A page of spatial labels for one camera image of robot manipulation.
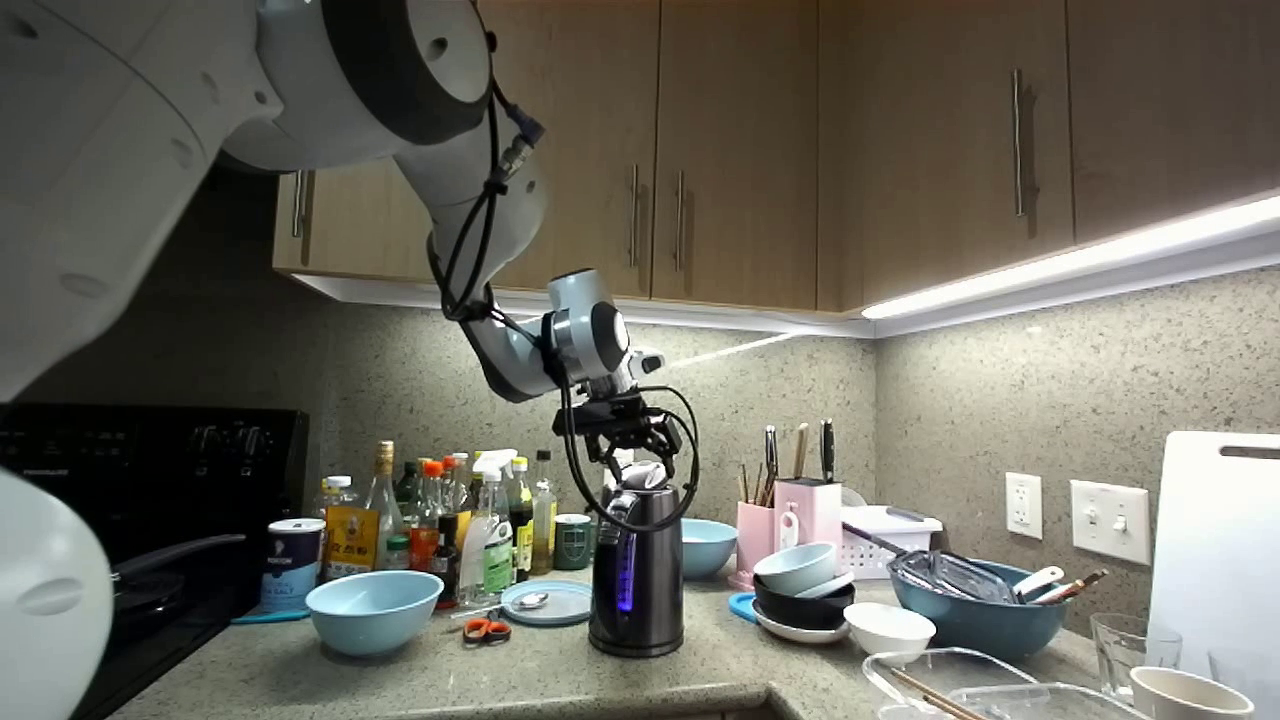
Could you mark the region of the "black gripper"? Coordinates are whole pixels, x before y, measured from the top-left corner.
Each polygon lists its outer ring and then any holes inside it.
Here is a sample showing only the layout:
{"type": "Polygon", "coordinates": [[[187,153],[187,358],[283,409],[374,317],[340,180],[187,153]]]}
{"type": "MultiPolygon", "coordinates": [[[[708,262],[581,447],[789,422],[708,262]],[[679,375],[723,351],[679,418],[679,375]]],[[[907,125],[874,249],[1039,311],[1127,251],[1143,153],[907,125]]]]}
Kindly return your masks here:
{"type": "Polygon", "coordinates": [[[667,409],[646,406],[638,393],[587,395],[575,406],[558,399],[551,432],[562,439],[562,460],[571,477],[583,477],[583,464],[620,469],[620,454],[646,454],[659,469],[673,469],[679,454],[679,430],[667,409]]]}

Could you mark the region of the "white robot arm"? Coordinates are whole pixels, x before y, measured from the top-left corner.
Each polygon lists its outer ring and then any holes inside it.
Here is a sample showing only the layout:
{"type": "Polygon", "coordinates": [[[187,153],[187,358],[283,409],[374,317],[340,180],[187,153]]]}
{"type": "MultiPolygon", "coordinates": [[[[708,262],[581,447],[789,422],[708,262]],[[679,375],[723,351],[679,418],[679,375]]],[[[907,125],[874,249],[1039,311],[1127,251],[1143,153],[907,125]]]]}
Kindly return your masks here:
{"type": "Polygon", "coordinates": [[[533,326],[490,302],[542,225],[490,51],[474,0],[0,0],[0,399],[122,317],[216,162],[388,162],[488,387],[555,395],[567,439],[638,418],[652,359],[593,273],[533,326]]]}

